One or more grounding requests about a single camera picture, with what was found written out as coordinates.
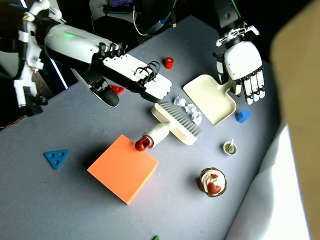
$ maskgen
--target brush handle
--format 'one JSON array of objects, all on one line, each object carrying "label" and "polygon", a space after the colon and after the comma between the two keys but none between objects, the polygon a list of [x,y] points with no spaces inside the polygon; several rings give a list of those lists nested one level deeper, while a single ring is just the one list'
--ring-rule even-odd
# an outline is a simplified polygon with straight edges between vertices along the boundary
[{"label": "brush handle", "polygon": [[140,140],[135,143],[135,149],[138,151],[144,151],[145,149],[154,148],[169,135],[172,127],[172,123],[160,123],[150,127],[145,131]]}]

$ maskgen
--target blue block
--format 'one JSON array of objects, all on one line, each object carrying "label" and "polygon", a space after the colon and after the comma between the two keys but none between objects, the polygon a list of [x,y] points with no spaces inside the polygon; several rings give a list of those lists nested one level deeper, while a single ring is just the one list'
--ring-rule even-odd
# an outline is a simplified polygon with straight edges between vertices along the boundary
[{"label": "blue block", "polygon": [[61,164],[64,162],[68,155],[69,151],[67,149],[58,150],[58,151],[48,151],[44,153],[44,156],[49,161],[51,166],[58,170]]},{"label": "blue block", "polygon": [[242,112],[235,115],[235,118],[239,123],[244,123],[250,117],[251,114],[248,110],[243,110]]}]

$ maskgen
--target table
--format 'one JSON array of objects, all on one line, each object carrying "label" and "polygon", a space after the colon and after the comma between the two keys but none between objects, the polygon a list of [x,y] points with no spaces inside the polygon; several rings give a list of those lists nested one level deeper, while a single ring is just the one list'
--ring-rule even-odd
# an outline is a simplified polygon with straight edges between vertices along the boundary
[{"label": "table", "polygon": [[[160,73],[173,83],[167,100],[201,74],[218,79],[216,30],[193,16],[153,37],[130,54],[148,63],[165,57],[173,69]],[[157,124],[153,104],[126,90],[117,108],[106,107],[79,83],[60,93],[44,113],[0,132],[0,239],[2,240],[222,240],[280,124],[272,68],[264,62],[266,97],[251,106],[234,97],[237,110],[251,118],[238,123],[232,115],[218,126],[207,118],[193,146],[170,134],[148,152],[159,165],[132,205],[87,172],[87,168],[120,134],[136,141]],[[226,156],[222,144],[234,138],[236,156]],[[44,152],[68,149],[59,170]],[[226,192],[207,197],[196,178],[205,168],[222,170]]]}]

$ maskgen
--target orange cube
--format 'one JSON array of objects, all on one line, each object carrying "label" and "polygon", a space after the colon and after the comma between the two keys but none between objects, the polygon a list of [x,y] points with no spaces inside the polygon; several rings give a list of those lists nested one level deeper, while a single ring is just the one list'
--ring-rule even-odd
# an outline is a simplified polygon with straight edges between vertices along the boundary
[{"label": "orange cube", "polygon": [[135,144],[121,135],[88,168],[88,172],[129,205],[157,165],[155,158],[145,151],[137,151]]}]

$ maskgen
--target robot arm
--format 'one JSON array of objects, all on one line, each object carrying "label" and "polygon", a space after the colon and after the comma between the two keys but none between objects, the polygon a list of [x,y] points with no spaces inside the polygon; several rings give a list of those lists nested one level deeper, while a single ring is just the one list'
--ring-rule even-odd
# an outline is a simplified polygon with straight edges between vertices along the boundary
[{"label": "robot arm", "polygon": [[265,83],[260,54],[252,42],[244,40],[244,35],[249,31],[259,35],[259,31],[245,22],[237,26],[238,15],[234,6],[228,2],[215,0],[221,30],[227,31],[215,45],[220,47],[225,43],[227,50],[223,54],[213,55],[217,58],[220,83],[231,81],[231,92],[237,96],[240,96],[243,88],[246,102],[251,105],[265,97]]},{"label": "robot arm", "polygon": [[158,74],[157,62],[146,64],[126,54],[125,44],[65,25],[61,12],[50,8],[48,0],[34,2],[23,22],[26,28],[19,31],[19,41],[26,45],[25,61],[13,82],[18,106],[25,108],[28,116],[41,113],[39,105],[44,105],[38,101],[40,95],[31,80],[43,68],[39,59],[42,50],[54,61],[72,68],[77,79],[111,107],[119,104],[119,98],[106,78],[155,103],[171,90],[172,83]]}]

